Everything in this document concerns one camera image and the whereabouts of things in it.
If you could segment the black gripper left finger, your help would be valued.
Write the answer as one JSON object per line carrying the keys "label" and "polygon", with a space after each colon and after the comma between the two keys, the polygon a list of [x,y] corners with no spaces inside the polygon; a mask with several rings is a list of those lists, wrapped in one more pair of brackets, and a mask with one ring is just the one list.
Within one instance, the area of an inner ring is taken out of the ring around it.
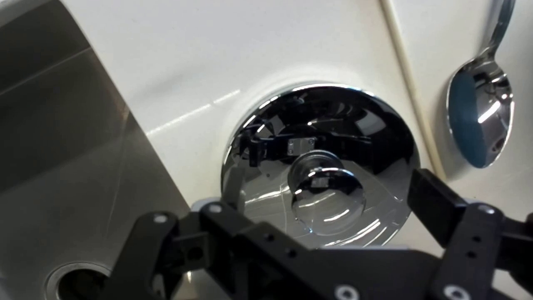
{"label": "black gripper left finger", "polygon": [[195,271],[207,272],[232,300],[337,300],[340,282],[312,272],[332,256],[222,202],[184,219],[150,212],[135,221],[102,300],[172,300]]}

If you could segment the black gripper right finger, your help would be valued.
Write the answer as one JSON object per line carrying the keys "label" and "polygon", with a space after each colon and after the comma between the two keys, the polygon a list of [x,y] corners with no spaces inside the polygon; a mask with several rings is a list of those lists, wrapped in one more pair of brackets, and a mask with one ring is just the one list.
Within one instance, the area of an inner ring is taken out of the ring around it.
{"label": "black gripper right finger", "polygon": [[427,169],[415,169],[408,207],[443,249],[430,282],[432,300],[512,300],[493,289],[505,271],[533,294],[533,221],[513,221],[498,207],[467,202]]}

